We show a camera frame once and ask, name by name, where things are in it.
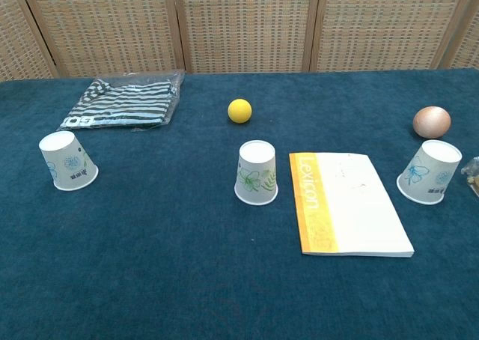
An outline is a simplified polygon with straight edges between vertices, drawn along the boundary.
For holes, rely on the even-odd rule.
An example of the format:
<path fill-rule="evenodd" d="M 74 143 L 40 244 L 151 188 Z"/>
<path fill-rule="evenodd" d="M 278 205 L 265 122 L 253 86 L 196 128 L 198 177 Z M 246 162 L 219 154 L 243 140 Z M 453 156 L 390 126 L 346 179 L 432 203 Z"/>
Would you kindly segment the yellow white Lexicon book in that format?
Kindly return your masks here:
<path fill-rule="evenodd" d="M 415 250 L 369 157 L 291 153 L 302 253 L 410 258 Z"/>

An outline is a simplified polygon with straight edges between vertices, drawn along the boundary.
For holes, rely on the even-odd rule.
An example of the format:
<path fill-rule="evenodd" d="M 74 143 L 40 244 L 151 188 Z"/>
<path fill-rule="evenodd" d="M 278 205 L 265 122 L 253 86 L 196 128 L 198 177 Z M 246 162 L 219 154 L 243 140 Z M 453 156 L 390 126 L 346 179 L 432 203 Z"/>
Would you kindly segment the white paper cup blue flowers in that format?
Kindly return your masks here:
<path fill-rule="evenodd" d="M 75 134 L 58 131 L 43 137 L 39 149 L 46 161 L 54 186 L 62 191 L 74 191 L 91 184 L 99 174 Z"/>
<path fill-rule="evenodd" d="M 397 177 L 397 188 L 416 203 L 438 204 L 462 157 L 460 150 L 450 143 L 427 140 Z"/>

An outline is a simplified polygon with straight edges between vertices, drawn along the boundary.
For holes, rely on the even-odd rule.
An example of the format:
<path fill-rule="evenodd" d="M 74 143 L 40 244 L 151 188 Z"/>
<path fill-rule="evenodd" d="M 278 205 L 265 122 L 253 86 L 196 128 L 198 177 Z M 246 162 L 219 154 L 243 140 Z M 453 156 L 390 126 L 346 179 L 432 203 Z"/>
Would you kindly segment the striped shirt in plastic bag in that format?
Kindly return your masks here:
<path fill-rule="evenodd" d="M 180 102 L 181 69 L 99 76 L 69 111 L 59 130 L 150 128 L 170 123 Z"/>

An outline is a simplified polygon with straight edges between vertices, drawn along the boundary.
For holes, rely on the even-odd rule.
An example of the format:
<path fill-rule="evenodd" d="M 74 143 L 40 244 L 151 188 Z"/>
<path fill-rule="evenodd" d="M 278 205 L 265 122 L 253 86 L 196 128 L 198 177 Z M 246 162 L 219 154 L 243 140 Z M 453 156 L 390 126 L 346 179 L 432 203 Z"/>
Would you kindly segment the yellow foam ball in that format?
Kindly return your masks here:
<path fill-rule="evenodd" d="M 251 104 L 244 99 L 235 99 L 228 105 L 228 117 L 237 124 L 247 122 L 252 115 Z"/>

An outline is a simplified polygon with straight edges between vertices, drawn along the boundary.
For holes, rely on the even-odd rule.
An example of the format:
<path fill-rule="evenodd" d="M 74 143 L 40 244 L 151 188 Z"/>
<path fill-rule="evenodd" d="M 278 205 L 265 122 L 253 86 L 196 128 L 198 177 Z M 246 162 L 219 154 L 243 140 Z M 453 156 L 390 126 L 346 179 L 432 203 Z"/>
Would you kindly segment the clear plastic snack packet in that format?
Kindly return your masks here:
<path fill-rule="evenodd" d="M 479 198 L 479 156 L 473 157 L 460 172 L 466 176 L 467 184 Z"/>

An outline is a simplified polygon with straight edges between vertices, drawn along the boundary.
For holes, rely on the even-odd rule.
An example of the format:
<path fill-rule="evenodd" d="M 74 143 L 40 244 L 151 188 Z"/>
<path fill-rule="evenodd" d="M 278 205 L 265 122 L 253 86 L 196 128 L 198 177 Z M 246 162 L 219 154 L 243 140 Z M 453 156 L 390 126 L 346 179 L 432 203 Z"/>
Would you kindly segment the white paper cup green flowers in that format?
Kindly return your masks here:
<path fill-rule="evenodd" d="M 278 194 L 275 148 L 270 143 L 251 140 L 241 145 L 234 192 L 239 200 L 254 206 L 275 200 Z"/>

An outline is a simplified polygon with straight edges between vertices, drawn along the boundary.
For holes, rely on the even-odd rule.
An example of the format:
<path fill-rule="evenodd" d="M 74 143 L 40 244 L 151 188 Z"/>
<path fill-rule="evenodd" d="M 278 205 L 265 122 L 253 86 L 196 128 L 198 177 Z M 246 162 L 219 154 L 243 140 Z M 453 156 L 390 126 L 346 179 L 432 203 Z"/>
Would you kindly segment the woven wicker folding screen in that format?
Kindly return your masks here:
<path fill-rule="evenodd" d="M 0 81 L 479 69 L 479 0 L 0 0 Z"/>

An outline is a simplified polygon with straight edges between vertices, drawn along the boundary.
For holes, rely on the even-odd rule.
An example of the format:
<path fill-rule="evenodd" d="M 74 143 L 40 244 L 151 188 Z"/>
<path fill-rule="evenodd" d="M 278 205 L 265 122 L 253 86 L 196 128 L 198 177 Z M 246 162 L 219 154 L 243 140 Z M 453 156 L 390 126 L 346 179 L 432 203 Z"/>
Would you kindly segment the copper egg-shaped ball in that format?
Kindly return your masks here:
<path fill-rule="evenodd" d="M 413 130 L 426 139 L 442 137 L 451 126 L 451 116 L 438 106 L 428 106 L 419 110 L 412 121 Z"/>

